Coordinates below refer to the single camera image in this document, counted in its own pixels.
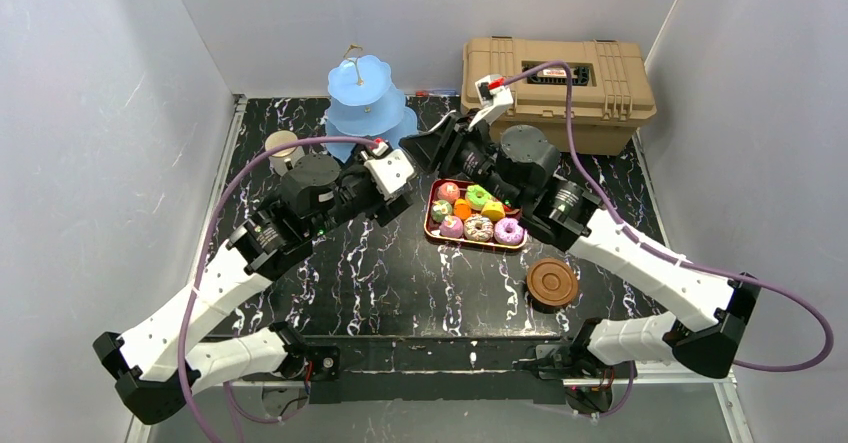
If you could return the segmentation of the green sugared cake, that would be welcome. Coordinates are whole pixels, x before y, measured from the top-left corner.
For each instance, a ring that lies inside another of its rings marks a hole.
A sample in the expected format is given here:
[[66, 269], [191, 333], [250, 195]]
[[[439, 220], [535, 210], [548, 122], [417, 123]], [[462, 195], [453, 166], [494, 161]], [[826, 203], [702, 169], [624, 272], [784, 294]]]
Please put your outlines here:
[[453, 215], [453, 205], [448, 200], [435, 200], [430, 205], [429, 215], [435, 224], [441, 224], [448, 216]]

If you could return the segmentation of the pink sugared cake ball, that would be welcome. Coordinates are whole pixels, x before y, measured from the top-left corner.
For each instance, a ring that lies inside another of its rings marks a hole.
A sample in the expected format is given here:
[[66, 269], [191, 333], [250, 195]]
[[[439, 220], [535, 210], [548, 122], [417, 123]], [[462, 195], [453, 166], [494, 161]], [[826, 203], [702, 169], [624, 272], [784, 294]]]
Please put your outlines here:
[[446, 216], [439, 225], [439, 236], [443, 238], [461, 239], [464, 236], [464, 222], [455, 215]]

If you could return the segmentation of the blue three-tier cake stand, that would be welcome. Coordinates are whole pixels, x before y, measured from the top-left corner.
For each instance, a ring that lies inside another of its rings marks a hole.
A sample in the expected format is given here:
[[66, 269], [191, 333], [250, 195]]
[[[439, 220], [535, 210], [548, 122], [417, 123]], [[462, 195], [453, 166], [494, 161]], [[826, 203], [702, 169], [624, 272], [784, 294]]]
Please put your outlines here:
[[328, 93], [328, 137], [380, 139], [397, 148], [402, 138], [418, 132], [418, 117], [394, 85], [390, 65], [357, 45], [329, 72]]

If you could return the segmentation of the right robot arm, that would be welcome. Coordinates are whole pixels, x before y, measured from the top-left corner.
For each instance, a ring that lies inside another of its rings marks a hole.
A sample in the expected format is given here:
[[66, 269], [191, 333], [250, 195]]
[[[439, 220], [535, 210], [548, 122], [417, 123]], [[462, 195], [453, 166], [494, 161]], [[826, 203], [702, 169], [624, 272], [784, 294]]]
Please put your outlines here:
[[463, 174], [518, 210], [533, 239], [604, 268], [664, 307], [645, 318], [586, 321], [571, 344], [573, 360], [677, 362], [701, 376], [728, 375], [758, 288], [690, 269], [684, 257], [616, 222], [599, 196], [557, 175], [561, 153], [539, 129], [518, 125], [493, 142], [487, 124], [451, 113], [400, 146], [422, 170]]

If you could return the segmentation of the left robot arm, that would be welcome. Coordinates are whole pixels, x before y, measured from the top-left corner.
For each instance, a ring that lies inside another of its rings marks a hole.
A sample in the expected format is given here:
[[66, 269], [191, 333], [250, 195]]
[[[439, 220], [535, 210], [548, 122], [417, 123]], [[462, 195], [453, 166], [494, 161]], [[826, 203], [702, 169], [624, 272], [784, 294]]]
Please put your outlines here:
[[123, 404], [143, 423], [160, 423], [186, 404], [178, 370], [199, 393], [258, 373], [297, 377], [318, 356], [288, 323], [206, 343], [204, 337], [241, 303], [308, 259], [313, 241], [359, 215], [386, 225], [406, 208], [415, 169], [401, 149], [373, 156], [360, 149], [342, 167], [328, 154], [308, 154], [200, 271], [150, 317], [93, 343]]

